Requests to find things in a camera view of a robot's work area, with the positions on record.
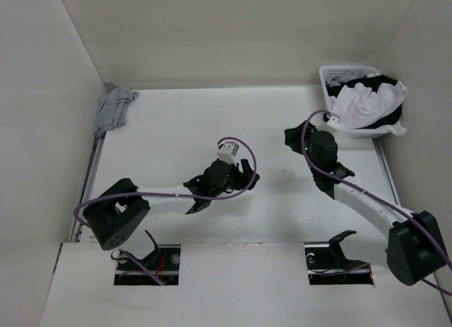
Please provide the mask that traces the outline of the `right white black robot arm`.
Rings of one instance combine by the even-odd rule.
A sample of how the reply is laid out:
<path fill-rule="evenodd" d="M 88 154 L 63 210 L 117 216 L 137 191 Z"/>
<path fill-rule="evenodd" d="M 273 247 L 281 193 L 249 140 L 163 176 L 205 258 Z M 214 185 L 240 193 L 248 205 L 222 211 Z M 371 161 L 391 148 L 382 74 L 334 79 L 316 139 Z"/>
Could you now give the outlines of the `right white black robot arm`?
<path fill-rule="evenodd" d="M 334 136 L 309 121 L 284 131 L 285 145 L 303 155 L 317 188 L 370 222 L 387 241 L 379 255 L 404 285 L 414 285 L 450 266 L 441 230 L 428 211 L 419 213 L 380 198 L 360 185 L 355 173 L 338 161 Z"/>

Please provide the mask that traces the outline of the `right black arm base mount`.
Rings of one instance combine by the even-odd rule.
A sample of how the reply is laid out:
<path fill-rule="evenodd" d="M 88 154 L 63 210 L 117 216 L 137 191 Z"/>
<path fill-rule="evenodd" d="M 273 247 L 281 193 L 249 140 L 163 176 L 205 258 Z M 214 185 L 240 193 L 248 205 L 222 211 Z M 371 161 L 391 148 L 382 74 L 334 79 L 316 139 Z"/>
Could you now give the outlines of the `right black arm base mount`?
<path fill-rule="evenodd" d="M 327 242 L 304 245 L 310 285 L 374 285 L 370 263 L 348 259 L 340 243 L 354 230 L 345 230 Z"/>

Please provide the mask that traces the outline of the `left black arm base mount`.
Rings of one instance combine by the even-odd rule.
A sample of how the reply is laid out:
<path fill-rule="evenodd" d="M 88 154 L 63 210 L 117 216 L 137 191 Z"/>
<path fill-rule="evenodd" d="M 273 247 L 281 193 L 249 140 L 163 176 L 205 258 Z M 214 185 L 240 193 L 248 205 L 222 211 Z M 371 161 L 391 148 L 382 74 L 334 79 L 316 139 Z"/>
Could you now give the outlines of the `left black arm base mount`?
<path fill-rule="evenodd" d="M 110 254 L 116 262 L 114 285 L 178 285 L 181 253 L 179 244 L 160 244 L 149 231 L 137 232 L 130 243 Z"/>

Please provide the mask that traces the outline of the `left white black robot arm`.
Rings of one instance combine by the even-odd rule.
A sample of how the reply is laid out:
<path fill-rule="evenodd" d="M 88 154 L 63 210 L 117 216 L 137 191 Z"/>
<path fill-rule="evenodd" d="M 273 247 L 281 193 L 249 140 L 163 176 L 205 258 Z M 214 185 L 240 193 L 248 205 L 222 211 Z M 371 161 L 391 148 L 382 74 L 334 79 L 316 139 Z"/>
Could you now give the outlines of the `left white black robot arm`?
<path fill-rule="evenodd" d="M 246 159 L 239 165 L 217 159 L 203 174 L 172 189 L 155 190 L 170 197 L 108 198 L 87 206 L 83 217 L 103 250 L 126 251 L 142 269 L 148 270 L 156 266 L 159 254 L 150 230 L 141 224 L 148 214 L 198 213 L 205 210 L 213 198 L 233 191 L 252 190 L 259 179 L 260 175 Z"/>

